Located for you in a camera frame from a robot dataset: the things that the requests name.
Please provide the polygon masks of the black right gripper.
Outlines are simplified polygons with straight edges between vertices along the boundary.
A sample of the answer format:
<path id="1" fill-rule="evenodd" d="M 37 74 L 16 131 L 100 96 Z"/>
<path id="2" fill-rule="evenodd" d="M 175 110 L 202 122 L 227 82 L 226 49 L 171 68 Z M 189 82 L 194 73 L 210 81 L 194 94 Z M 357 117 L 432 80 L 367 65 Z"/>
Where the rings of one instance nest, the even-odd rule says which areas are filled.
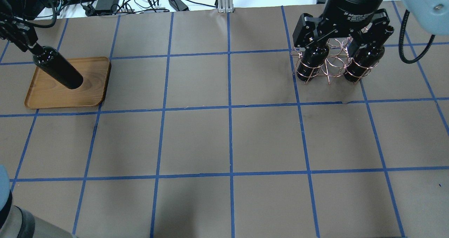
<path id="1" fill-rule="evenodd" d="M 319 17 L 301 14 L 293 32 L 295 47 L 320 46 L 331 38 L 352 37 L 358 44 L 366 44 L 368 35 L 361 30 L 369 24 L 375 29 L 389 24 L 383 0 L 327 0 Z"/>

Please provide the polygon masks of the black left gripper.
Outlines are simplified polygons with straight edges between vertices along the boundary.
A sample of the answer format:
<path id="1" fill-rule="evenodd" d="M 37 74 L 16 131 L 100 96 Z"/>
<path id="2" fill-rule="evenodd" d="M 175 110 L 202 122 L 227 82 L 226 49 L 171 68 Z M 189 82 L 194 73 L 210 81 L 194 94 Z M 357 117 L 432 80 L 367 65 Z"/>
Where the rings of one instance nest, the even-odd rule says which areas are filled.
<path id="1" fill-rule="evenodd" d="M 15 44 L 21 51 L 38 53 L 38 36 L 35 28 L 14 20 L 7 9 L 1 6 L 0 36 Z"/>

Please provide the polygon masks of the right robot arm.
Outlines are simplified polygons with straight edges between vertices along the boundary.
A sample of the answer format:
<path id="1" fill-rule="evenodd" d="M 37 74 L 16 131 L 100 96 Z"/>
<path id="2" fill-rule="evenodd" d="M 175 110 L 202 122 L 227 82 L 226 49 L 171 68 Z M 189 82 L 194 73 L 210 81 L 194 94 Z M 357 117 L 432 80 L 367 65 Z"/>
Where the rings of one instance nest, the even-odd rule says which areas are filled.
<path id="1" fill-rule="evenodd" d="M 327 51 L 331 38 L 352 38 L 349 57 L 359 65 L 369 67 L 377 59 L 368 54 L 383 49 L 390 33 L 389 18 L 380 4 L 383 0 L 327 0 L 323 13 L 315 18 L 303 13 L 293 32 L 295 47 L 305 48 L 304 58 Z M 402 0 L 406 11 L 403 16 L 399 55 L 406 64 L 422 59 L 430 49 L 436 35 L 448 35 L 448 0 Z M 425 49 L 414 59 L 406 59 L 403 52 L 404 35 L 412 14 L 420 26 L 431 34 Z"/>

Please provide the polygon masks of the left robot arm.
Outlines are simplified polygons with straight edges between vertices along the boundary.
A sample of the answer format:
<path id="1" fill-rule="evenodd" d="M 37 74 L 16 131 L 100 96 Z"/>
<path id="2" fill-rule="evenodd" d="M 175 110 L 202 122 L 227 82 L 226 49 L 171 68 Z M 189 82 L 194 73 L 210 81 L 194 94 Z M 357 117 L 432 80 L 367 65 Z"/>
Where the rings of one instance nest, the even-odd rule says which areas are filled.
<path id="1" fill-rule="evenodd" d="M 38 44 L 37 24 L 17 19 L 10 6 L 1 6 L 1 38 L 22 51 L 30 51 L 37 67 L 69 89 L 83 83 L 81 74 L 50 46 Z M 75 235 L 16 206 L 10 180 L 1 165 L 1 237 L 2 238 L 74 238 Z"/>

